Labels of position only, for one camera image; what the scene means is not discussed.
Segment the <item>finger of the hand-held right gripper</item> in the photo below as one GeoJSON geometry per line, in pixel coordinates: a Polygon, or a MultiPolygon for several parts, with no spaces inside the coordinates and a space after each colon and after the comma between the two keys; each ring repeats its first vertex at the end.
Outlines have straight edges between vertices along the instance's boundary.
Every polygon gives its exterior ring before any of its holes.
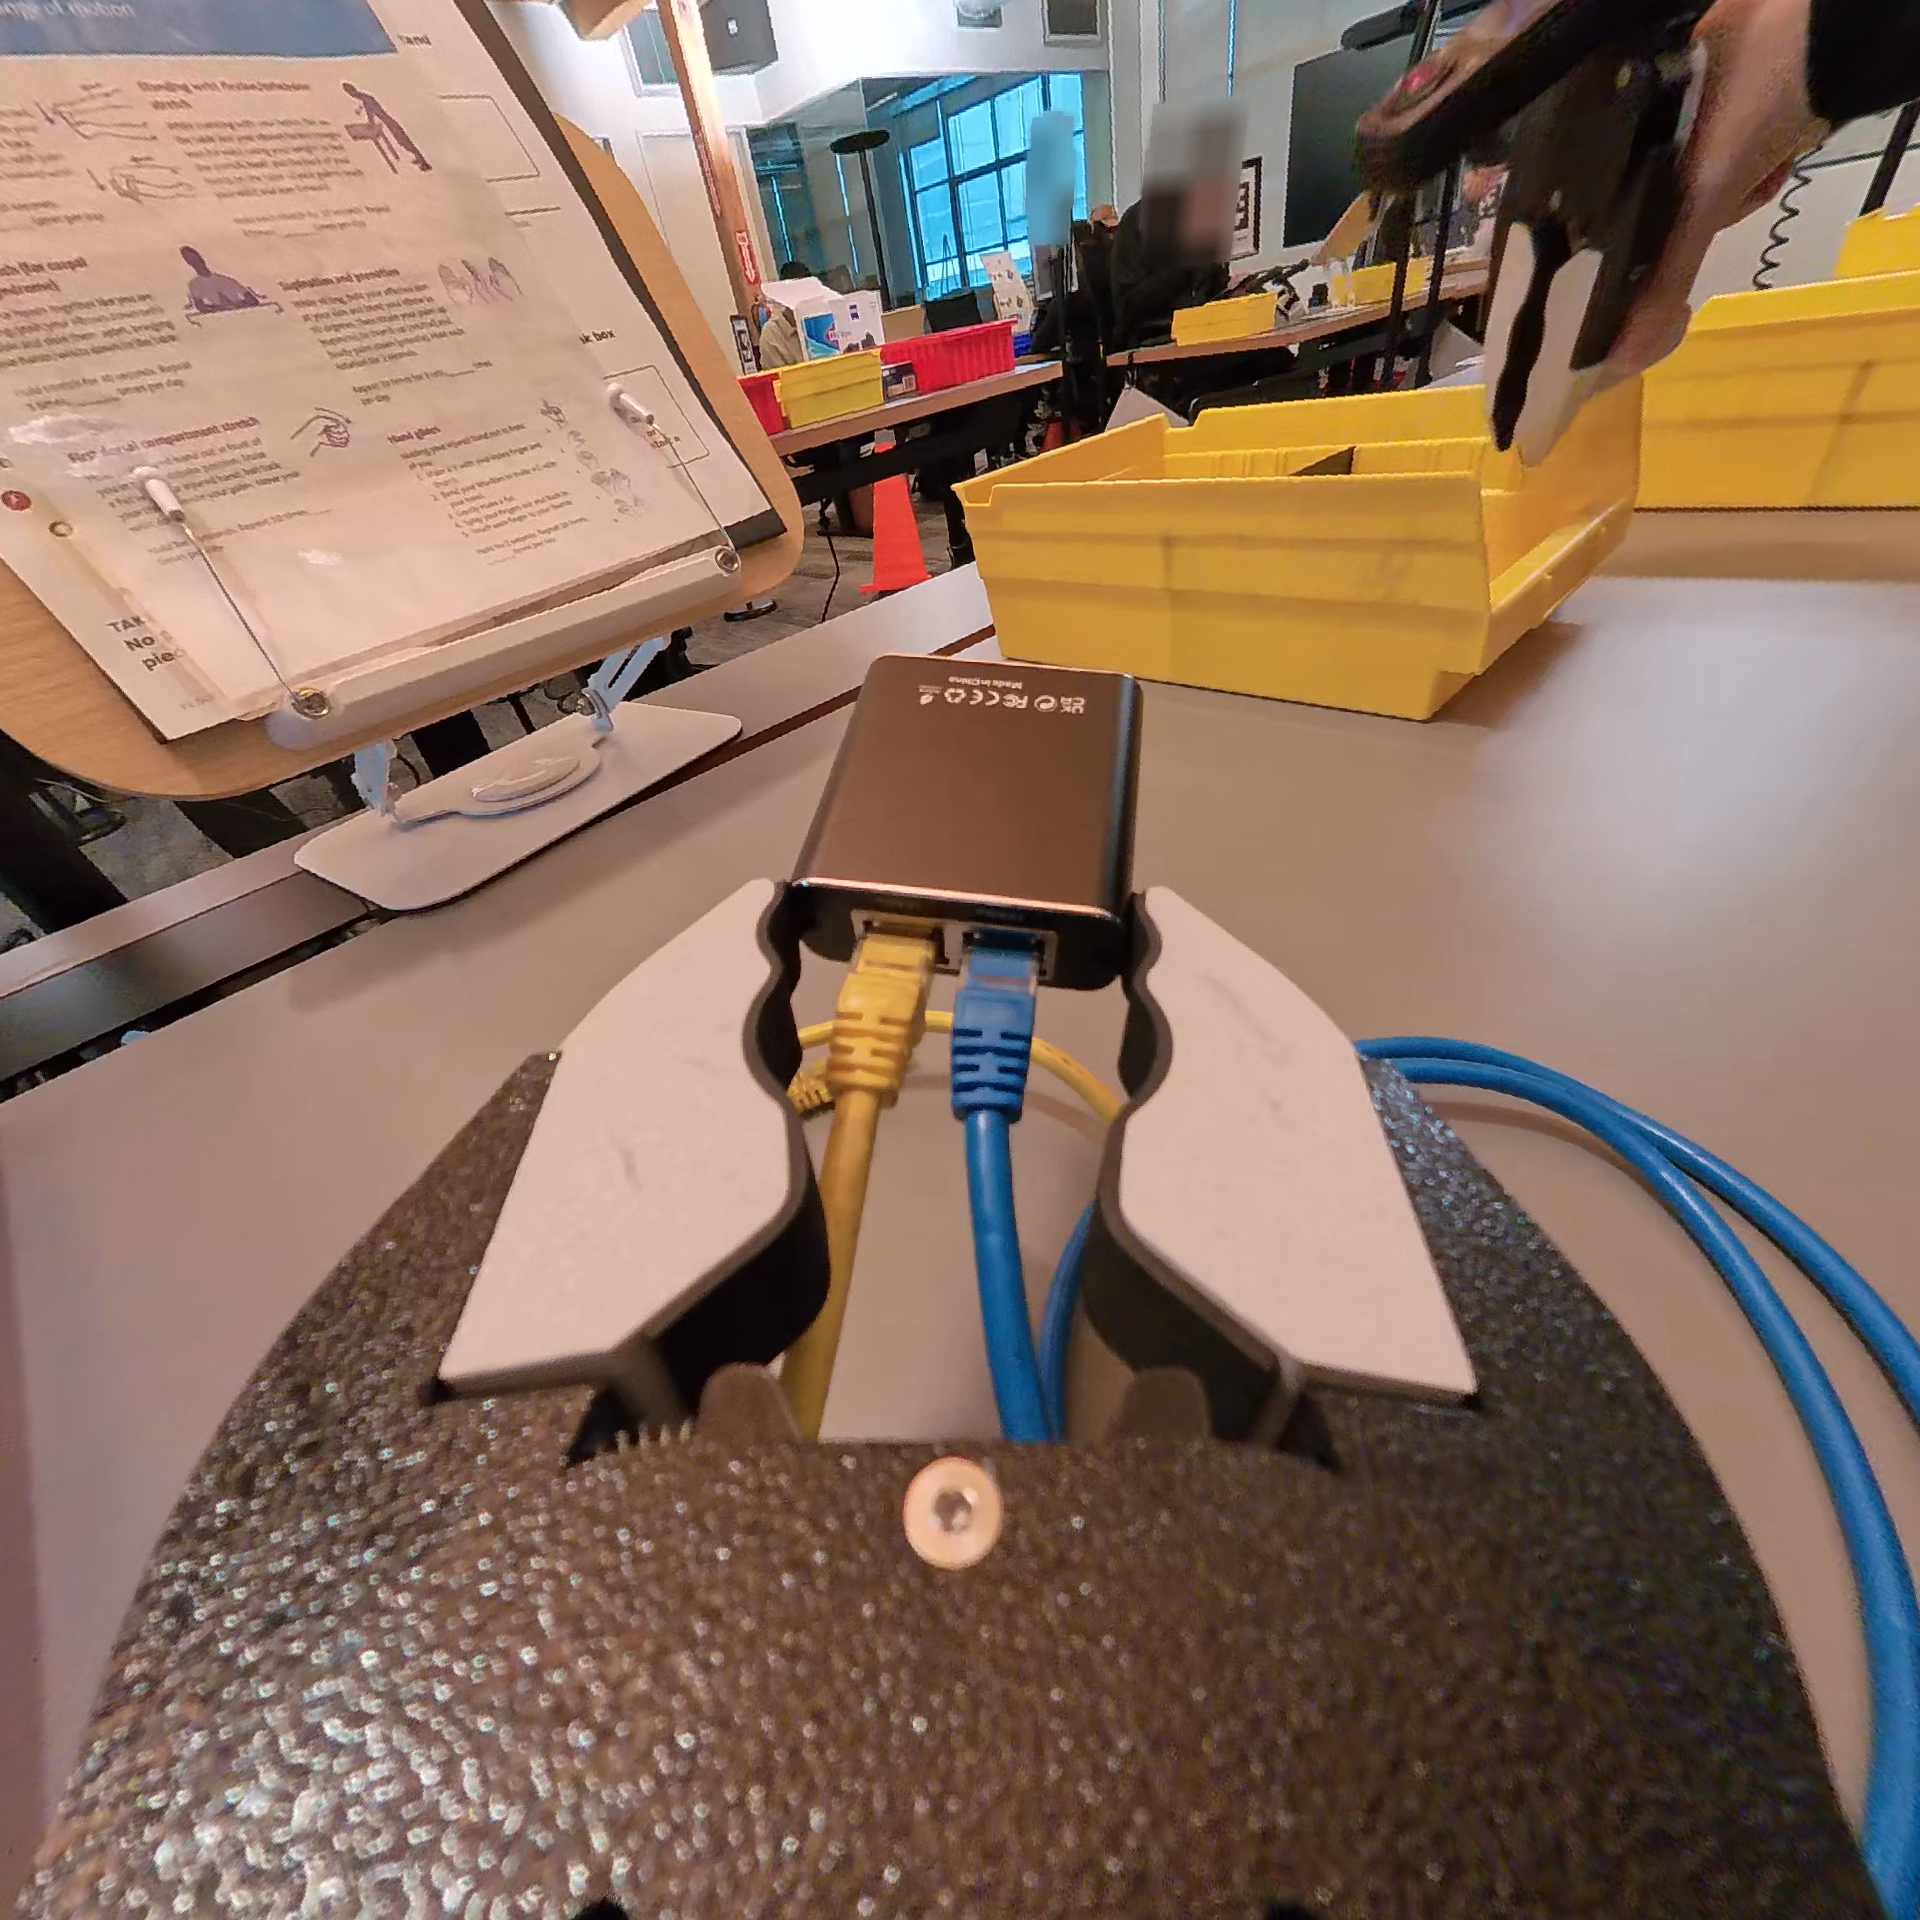
{"type": "Polygon", "coordinates": [[[1601,256],[1568,256],[1552,280],[1544,357],[1526,383],[1526,409],[1514,453],[1544,467],[1577,414],[1605,389],[1605,363],[1619,335],[1619,300],[1601,256]]]}
{"type": "Polygon", "coordinates": [[[1546,348],[1552,280],[1563,267],[1566,232],[1558,224],[1505,229],[1483,341],[1486,416],[1499,451],[1517,444],[1530,381],[1546,348]]]}

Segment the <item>black floor lamp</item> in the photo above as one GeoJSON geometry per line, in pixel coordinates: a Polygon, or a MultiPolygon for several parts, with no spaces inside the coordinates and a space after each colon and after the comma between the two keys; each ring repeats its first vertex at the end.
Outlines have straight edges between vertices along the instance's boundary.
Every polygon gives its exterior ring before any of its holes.
{"type": "Polygon", "coordinates": [[[882,304],[894,302],[894,284],[889,271],[889,256],[884,251],[884,236],[882,236],[882,216],[876,190],[876,152],[889,143],[889,133],[884,128],[858,128],[850,133],[840,134],[832,142],[832,155],[840,159],[854,159],[858,173],[861,183],[861,203],[866,209],[869,232],[870,232],[870,254],[874,254],[874,273],[876,273],[876,289],[882,304]]]}

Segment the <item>black network adapter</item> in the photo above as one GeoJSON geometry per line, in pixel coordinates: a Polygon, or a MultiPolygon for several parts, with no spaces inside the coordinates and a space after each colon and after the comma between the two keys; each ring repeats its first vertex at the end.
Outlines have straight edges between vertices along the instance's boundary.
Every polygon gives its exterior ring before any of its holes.
{"type": "Polygon", "coordinates": [[[1142,692],[1097,670],[884,656],[864,679],[787,897],[805,947],[876,932],[1032,949],[1041,982],[1110,987],[1132,951],[1142,692]]]}

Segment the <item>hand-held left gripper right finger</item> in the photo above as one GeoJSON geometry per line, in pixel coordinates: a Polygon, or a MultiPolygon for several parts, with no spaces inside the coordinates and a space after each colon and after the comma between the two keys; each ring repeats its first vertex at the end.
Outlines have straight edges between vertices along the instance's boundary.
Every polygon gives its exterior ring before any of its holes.
{"type": "Polygon", "coordinates": [[[1210,1406],[1312,1384],[1460,1406],[1480,1390],[1361,1056],[1275,964],[1164,885],[1133,897],[1120,1116],[1084,1310],[1132,1371],[1210,1406]]]}

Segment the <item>person's right hand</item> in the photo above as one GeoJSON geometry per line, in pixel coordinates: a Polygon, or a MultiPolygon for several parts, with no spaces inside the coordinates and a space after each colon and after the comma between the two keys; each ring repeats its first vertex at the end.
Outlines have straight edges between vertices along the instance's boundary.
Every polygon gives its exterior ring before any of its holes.
{"type": "Polygon", "coordinates": [[[1718,232],[1764,206],[1817,142],[1809,100],[1810,1],[1716,1],[1696,23],[1704,54],[1685,193],[1605,369],[1642,376],[1683,341],[1701,267],[1718,232]]]}

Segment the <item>grey desk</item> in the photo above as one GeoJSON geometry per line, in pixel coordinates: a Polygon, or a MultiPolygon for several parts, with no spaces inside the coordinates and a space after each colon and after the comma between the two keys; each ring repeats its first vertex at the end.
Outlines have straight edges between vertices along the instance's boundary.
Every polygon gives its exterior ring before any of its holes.
{"type": "MultiPolygon", "coordinates": [[[[1915,1315],[1913,535],[1644,516],[1427,725],[1149,688],[1136,872],[1357,1038],[1678,1121],[1915,1315]]],[[[792,865],[843,723],[4,1104],[4,1903],[270,1336],[505,1070],[792,865]]]]}

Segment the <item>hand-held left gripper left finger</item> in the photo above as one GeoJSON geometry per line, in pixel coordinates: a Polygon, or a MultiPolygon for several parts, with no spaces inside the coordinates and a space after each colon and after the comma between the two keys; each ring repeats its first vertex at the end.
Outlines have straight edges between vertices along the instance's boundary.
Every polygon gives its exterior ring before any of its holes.
{"type": "Polygon", "coordinates": [[[803,1121],[787,889],[750,880],[568,1036],[440,1363],[452,1396],[701,1396],[829,1293],[803,1121]]]}

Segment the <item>orange traffic cone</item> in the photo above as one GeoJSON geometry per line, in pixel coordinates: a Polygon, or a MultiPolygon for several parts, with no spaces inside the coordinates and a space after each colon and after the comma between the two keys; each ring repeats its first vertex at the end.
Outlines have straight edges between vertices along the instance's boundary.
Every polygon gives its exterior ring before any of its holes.
{"type": "Polygon", "coordinates": [[[928,579],[913,489],[902,476],[888,476],[870,489],[870,579],[861,593],[902,592],[928,579]]]}

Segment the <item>printed instruction sheet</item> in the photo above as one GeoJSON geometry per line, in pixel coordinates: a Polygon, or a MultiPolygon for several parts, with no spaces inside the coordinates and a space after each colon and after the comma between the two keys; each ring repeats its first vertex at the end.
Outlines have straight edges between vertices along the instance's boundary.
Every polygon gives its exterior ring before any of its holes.
{"type": "Polygon", "coordinates": [[[4,5],[4,566],[163,741],[781,533],[489,5],[4,5]]]}

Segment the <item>black monitor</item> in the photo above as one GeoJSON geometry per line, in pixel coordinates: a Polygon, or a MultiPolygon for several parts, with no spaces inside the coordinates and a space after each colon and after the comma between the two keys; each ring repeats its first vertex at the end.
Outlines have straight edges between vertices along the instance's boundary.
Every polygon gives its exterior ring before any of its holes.
{"type": "Polygon", "coordinates": [[[1282,244],[1316,248],[1361,197],[1355,126],[1404,77],[1411,36],[1296,64],[1288,121],[1282,244]]]}

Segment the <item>white and blue box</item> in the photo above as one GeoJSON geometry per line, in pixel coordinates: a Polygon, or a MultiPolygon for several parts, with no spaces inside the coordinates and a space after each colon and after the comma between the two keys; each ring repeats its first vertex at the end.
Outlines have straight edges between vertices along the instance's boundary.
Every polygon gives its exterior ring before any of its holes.
{"type": "Polygon", "coordinates": [[[878,289],[837,292],[824,279],[800,273],[765,280],[760,292],[765,307],[760,360],[765,367],[794,367],[843,352],[878,350],[884,342],[884,304],[878,289]]]}

